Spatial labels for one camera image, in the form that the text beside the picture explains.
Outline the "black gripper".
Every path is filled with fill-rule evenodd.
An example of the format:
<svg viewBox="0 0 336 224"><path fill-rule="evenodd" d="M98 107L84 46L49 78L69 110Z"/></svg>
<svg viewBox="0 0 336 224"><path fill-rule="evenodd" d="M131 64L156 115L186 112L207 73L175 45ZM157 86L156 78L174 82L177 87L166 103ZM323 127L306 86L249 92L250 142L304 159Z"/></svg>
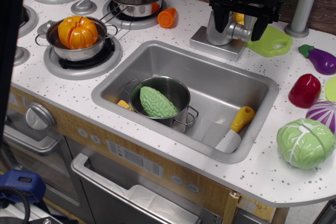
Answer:
<svg viewBox="0 0 336 224"><path fill-rule="evenodd" d="M226 28L230 12L255 17L250 40L258 41L268 24L279 20L284 2L282 0L210 0L209 5L213 10L215 29L219 33Z"/></svg>

